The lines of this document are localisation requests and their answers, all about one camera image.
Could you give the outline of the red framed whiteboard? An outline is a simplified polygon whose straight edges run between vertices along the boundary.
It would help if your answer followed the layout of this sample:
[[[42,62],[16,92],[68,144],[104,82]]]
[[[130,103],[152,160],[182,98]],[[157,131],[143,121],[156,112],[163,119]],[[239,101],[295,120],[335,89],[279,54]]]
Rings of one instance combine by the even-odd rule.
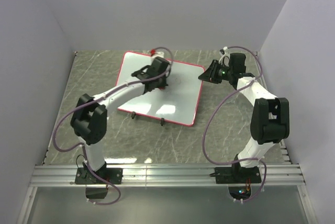
[[[165,89],[136,97],[118,110],[190,127],[195,121],[203,85],[198,76],[204,71],[201,65],[175,60]]]

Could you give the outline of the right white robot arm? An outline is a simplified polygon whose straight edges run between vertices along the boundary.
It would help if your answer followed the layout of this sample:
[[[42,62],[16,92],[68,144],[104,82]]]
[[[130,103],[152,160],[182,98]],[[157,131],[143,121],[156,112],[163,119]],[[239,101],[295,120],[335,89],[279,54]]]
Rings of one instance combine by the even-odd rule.
[[[224,183],[260,183],[258,163],[275,144],[289,136],[289,102],[264,88],[256,77],[246,72],[243,53],[220,50],[221,58],[213,60],[198,78],[214,84],[227,81],[253,106],[250,122],[251,138],[238,153],[227,171],[225,165],[215,168],[213,176]]]

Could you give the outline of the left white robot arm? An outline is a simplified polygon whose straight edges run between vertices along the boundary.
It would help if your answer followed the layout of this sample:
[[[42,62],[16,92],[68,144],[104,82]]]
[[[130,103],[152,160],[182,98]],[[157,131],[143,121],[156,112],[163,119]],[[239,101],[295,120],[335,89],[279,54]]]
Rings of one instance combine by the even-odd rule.
[[[166,87],[170,69],[168,60],[155,57],[150,65],[134,71],[121,85],[95,96],[84,94],[80,97],[77,104],[80,109],[74,112],[70,125],[85,149],[87,165],[90,166],[87,177],[93,183],[100,183],[106,177],[101,140],[107,131],[109,113],[133,98]]]

